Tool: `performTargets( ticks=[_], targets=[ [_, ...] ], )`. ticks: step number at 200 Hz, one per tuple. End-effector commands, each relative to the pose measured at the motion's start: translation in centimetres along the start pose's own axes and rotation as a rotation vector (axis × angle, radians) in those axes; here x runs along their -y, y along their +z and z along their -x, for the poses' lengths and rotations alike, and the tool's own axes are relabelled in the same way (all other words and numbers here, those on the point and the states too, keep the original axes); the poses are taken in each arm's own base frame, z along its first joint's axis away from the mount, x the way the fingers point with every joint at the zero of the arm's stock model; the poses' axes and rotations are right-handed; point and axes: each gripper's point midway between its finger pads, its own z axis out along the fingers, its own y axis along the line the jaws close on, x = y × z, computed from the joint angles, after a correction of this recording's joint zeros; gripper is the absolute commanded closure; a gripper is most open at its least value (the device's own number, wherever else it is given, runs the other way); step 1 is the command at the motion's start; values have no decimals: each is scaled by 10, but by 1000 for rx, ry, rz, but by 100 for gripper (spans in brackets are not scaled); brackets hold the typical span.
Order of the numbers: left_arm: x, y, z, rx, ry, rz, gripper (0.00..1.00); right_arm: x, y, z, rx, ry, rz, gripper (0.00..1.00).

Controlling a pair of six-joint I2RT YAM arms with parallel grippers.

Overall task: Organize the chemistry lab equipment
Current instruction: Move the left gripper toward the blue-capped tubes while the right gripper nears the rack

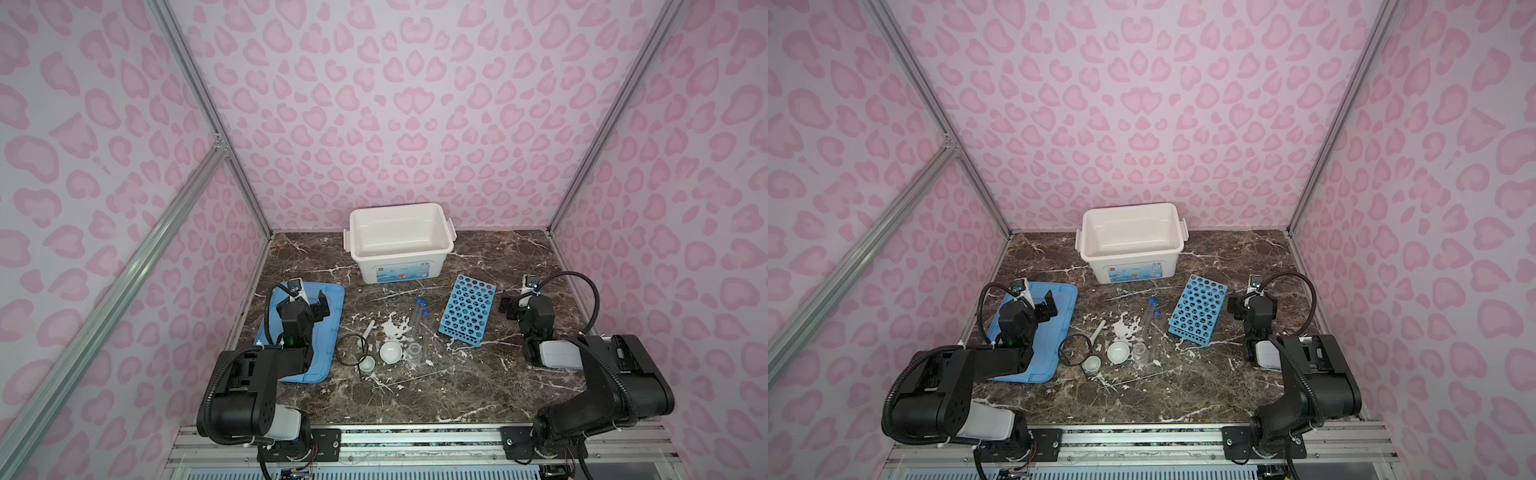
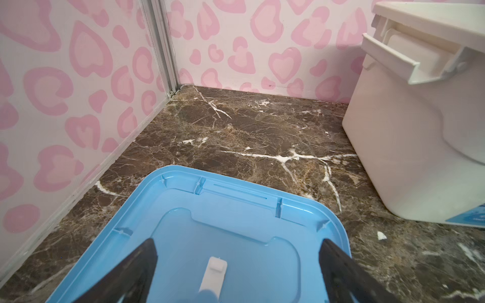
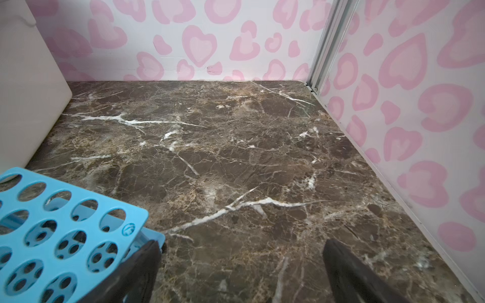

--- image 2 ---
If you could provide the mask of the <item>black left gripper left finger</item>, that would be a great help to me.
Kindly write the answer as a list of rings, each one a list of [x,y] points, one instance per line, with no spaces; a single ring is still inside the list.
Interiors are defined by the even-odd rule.
[[[157,266],[152,238],[145,240],[75,303],[146,302]]]

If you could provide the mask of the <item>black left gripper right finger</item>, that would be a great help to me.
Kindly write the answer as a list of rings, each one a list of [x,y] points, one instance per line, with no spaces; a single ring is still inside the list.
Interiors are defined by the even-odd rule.
[[[333,241],[324,239],[319,264],[330,302],[399,302]]]

